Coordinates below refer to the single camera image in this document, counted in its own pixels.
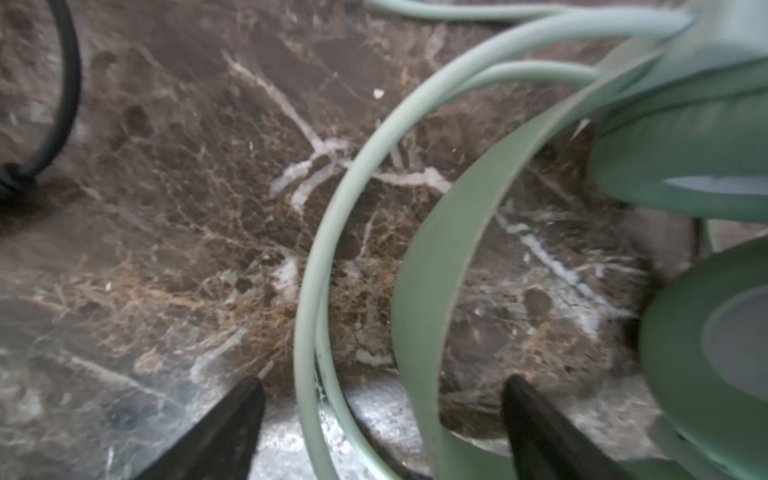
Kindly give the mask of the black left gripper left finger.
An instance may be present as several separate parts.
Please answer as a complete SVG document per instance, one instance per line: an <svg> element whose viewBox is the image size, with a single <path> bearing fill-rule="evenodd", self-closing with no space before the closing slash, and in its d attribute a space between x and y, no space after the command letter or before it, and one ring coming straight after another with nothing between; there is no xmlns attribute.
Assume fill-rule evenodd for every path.
<svg viewBox="0 0 768 480"><path fill-rule="evenodd" d="M261 380L244 378L136 479L246 479L265 405Z"/></svg>

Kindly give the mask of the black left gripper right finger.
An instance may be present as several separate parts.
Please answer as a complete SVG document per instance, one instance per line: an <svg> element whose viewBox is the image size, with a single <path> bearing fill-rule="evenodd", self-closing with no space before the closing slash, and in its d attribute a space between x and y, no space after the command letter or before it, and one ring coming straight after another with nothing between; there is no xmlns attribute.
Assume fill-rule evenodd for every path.
<svg viewBox="0 0 768 480"><path fill-rule="evenodd" d="M504 383L502 418L520 479L630 477L520 375Z"/></svg>

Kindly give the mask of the mint green headphones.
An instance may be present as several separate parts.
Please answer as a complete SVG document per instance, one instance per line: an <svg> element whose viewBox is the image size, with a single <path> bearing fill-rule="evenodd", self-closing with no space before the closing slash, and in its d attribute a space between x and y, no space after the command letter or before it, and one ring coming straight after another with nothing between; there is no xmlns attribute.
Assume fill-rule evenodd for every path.
<svg viewBox="0 0 768 480"><path fill-rule="evenodd" d="M704 220L767 219L767 5L694 1L675 10L387 1L405 16L515 22L426 80L381 124L336 189L300 292L293 363L314 474L333 479L317 385L363 463L394 473L341 391L328 334L333 256L379 165L424 116L474 89L522 79L578 91L477 160L417 232L398 275L391 332L400 377L439 479L520 479L498 455L445 429L438 373L450 311L486 224L518 173L569 124L601 114L589 175L606 195ZM628 479L767 475L767 242L715 251L663 290L640 329L640 363L662 408L659 460L618 463Z"/></svg>

